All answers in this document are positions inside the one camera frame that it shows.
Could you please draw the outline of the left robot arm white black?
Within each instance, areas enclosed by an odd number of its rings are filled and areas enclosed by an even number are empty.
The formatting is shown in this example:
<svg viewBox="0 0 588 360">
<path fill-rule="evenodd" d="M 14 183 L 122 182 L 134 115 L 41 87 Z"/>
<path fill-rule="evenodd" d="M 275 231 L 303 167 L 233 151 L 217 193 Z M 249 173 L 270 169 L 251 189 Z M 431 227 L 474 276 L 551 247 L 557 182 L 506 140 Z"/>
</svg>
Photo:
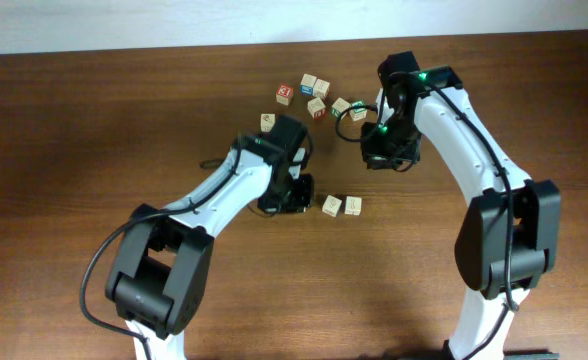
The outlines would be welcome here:
<svg viewBox="0 0 588 360">
<path fill-rule="evenodd" d="M 313 200 L 304 169 L 307 127 L 286 115 L 237 138 L 222 164 L 185 197 L 135 209 L 107 278 L 139 359 L 181 359 L 184 331 L 204 297 L 215 238 L 250 203 L 266 216 L 303 213 Z"/>
</svg>

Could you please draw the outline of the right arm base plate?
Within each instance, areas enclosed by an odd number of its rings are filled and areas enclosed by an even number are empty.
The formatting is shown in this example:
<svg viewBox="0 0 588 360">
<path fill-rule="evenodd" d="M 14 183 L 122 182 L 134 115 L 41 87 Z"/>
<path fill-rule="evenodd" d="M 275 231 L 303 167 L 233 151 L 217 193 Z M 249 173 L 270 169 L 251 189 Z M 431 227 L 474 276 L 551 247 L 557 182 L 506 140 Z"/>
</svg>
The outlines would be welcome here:
<svg viewBox="0 0 588 360">
<path fill-rule="evenodd" d="M 441 358 L 453 360 L 449 350 L 449 341 L 446 340 L 441 350 Z M 505 360 L 559 360 L 560 354 L 546 349 L 509 351 L 504 356 Z"/>
</svg>

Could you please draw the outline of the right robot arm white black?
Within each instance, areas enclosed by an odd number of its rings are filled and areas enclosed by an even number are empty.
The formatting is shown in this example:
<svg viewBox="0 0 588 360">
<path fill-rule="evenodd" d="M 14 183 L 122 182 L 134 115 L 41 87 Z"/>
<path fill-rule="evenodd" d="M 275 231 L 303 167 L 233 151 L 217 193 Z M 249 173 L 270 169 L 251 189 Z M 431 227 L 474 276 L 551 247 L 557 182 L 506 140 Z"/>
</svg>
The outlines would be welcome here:
<svg viewBox="0 0 588 360">
<path fill-rule="evenodd" d="M 533 180 L 501 149 L 451 67 L 421 69 L 407 51 L 388 56 L 377 74 L 378 119 L 361 128 L 367 167 L 406 172 L 428 138 L 467 204 L 454 248 L 463 307 L 436 356 L 505 359 L 521 303 L 555 266 L 560 191 L 550 180 Z"/>
</svg>

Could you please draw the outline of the blue edged wooden block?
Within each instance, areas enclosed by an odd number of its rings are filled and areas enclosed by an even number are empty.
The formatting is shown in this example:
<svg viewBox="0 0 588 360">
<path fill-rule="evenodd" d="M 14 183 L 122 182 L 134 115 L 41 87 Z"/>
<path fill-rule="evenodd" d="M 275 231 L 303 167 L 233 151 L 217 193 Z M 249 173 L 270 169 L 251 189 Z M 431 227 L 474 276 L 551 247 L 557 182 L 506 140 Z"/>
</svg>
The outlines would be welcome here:
<svg viewBox="0 0 588 360">
<path fill-rule="evenodd" d="M 322 212 L 332 217 L 336 217 L 340 211 L 341 205 L 341 199 L 328 195 L 323 203 Z"/>
</svg>

